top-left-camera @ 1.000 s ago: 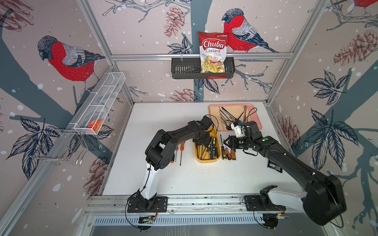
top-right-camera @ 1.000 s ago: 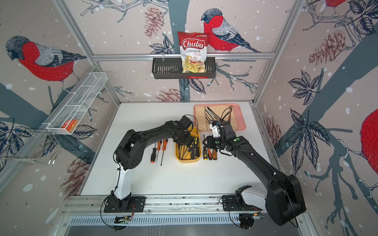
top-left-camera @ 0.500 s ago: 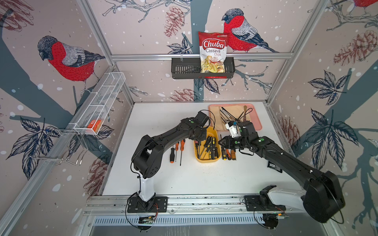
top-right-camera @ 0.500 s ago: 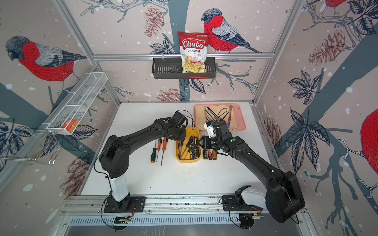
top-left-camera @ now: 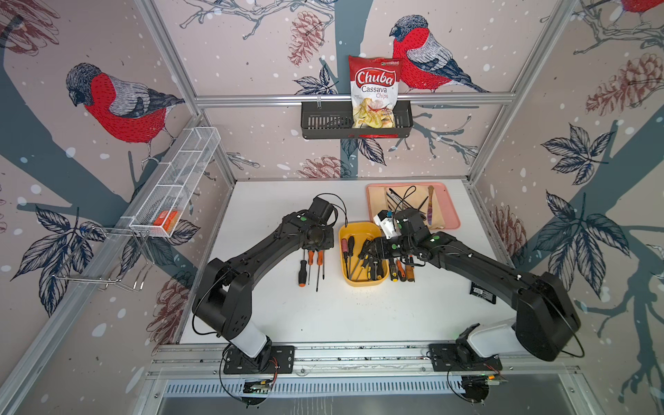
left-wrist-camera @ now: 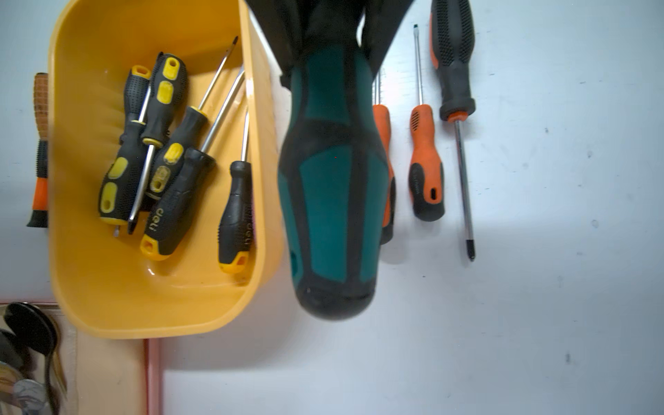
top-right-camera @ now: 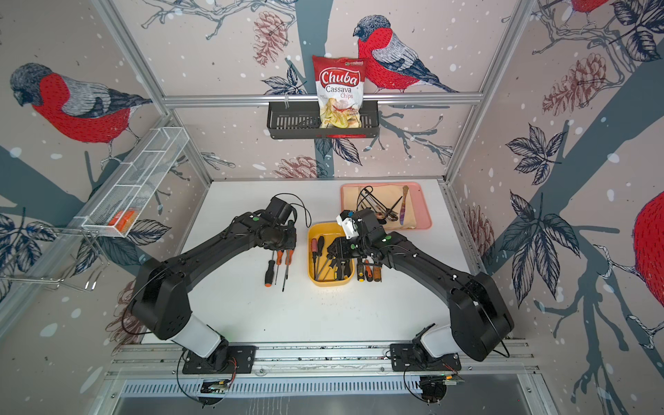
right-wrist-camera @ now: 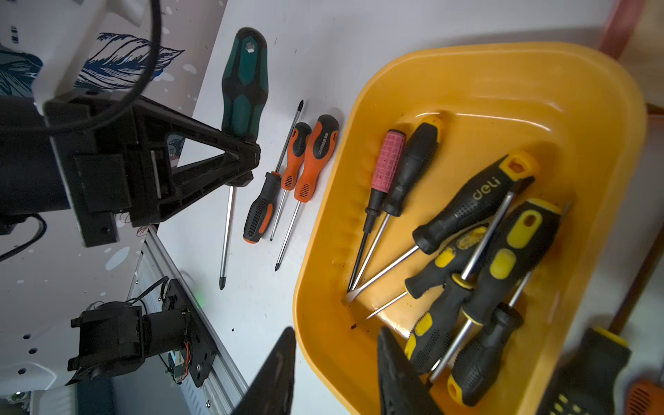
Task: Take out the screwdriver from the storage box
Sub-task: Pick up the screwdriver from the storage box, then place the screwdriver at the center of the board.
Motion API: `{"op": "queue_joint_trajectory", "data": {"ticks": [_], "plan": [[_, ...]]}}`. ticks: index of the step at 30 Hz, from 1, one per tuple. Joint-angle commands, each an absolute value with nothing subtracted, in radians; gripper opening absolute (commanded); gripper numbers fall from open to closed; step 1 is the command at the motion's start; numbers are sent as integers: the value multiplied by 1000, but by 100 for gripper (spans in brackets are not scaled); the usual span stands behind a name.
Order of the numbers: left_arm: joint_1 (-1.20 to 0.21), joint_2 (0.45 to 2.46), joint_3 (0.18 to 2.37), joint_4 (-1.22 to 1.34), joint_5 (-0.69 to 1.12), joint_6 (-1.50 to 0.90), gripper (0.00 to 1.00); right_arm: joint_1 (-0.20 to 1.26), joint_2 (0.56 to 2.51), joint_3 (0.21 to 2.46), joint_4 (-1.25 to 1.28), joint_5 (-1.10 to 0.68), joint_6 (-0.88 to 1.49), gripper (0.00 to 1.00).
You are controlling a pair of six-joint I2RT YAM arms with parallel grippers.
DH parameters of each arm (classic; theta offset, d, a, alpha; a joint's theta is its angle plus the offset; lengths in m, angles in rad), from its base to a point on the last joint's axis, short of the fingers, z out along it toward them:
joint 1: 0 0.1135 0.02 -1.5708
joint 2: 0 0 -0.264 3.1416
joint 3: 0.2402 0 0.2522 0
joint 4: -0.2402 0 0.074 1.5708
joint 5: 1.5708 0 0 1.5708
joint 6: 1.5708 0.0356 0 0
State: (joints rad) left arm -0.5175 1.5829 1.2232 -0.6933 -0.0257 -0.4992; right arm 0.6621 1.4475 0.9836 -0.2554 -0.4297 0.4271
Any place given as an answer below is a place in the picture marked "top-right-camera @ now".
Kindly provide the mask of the large orange black screwdriver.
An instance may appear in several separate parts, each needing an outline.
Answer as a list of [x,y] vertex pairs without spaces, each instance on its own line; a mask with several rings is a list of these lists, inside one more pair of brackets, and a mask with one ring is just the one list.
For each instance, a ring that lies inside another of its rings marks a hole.
[[285,291],[286,282],[288,281],[288,278],[289,278],[289,272],[290,272],[290,266],[292,264],[293,254],[294,254],[294,250],[286,251],[286,259],[285,259],[286,268],[285,268],[284,281],[283,281],[283,285],[282,285],[282,292]]

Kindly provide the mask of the black yellow screwdriver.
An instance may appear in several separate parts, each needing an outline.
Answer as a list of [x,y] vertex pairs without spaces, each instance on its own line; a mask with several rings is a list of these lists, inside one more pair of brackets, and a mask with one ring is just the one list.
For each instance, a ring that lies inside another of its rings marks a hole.
[[360,259],[358,259],[358,261],[356,261],[356,274],[357,274],[357,280],[358,281],[360,281],[360,282],[365,281],[365,268],[364,268],[363,262]]

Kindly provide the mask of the slim orange black screwdriver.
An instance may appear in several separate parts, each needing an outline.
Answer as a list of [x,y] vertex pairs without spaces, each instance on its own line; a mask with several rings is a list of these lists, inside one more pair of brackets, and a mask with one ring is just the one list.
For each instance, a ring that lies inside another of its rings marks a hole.
[[367,259],[364,261],[364,268],[365,268],[365,279],[368,282],[373,282],[374,281],[373,268],[371,263]]

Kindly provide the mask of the pink handled screwdriver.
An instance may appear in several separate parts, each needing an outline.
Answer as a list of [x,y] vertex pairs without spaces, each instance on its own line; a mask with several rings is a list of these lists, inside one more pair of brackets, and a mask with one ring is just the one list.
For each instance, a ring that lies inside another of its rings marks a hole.
[[312,278],[316,279],[316,267],[319,257],[318,239],[311,240]]

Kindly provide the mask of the large black yellow-capped screwdriver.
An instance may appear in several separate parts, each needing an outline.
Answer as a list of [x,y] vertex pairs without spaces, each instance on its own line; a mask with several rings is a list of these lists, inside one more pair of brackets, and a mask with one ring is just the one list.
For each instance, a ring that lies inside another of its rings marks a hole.
[[317,239],[316,242],[317,242],[317,245],[316,245],[316,247],[317,247],[316,278],[318,278],[318,275],[320,274],[320,264],[321,264],[321,261],[322,261],[322,257],[323,257],[323,249],[324,249],[324,245],[325,245],[325,238],[324,238],[324,236],[323,236],[323,235],[320,236],[320,237]]

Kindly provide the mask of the black orange-tipped screwdriver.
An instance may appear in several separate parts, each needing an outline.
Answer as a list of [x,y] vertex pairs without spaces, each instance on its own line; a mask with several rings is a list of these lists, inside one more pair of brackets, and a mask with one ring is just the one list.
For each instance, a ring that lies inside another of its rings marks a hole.
[[273,252],[273,255],[271,256],[271,259],[268,262],[268,268],[266,270],[265,278],[264,278],[265,287],[271,287],[273,285],[273,280],[274,280],[274,275],[275,275],[275,270],[276,270],[275,255],[276,255],[276,252]]

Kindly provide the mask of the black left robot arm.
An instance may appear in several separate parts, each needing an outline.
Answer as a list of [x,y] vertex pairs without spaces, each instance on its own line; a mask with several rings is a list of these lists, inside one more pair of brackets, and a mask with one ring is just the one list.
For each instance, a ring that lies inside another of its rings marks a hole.
[[294,207],[273,197],[266,209],[233,218],[220,233],[176,257],[150,259],[139,269],[127,312],[160,340],[174,342],[209,364],[223,367],[228,341],[193,314],[188,294],[210,273],[254,249],[296,246]]

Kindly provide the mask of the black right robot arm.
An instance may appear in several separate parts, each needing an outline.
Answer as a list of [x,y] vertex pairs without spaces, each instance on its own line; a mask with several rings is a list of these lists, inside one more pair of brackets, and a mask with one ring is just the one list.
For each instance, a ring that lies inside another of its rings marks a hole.
[[332,259],[374,259],[423,285],[447,306],[451,337],[474,361],[484,361],[515,328],[501,292],[486,273],[473,276],[444,264],[406,236],[386,232],[370,209],[344,210],[336,222],[344,236],[333,242]]

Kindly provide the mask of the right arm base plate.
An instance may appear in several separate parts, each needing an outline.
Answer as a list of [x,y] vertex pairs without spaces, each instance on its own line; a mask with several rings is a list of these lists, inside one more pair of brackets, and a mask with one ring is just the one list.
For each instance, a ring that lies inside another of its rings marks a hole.
[[422,347],[413,343],[391,343],[387,357],[394,372],[447,371],[456,373],[462,369],[458,354],[431,357]]

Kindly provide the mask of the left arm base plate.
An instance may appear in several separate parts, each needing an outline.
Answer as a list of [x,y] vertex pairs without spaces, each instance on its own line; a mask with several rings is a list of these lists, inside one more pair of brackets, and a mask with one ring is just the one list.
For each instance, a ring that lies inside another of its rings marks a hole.
[[227,346],[202,358],[188,351],[184,357],[184,375],[248,375],[252,373],[258,347],[254,345]]

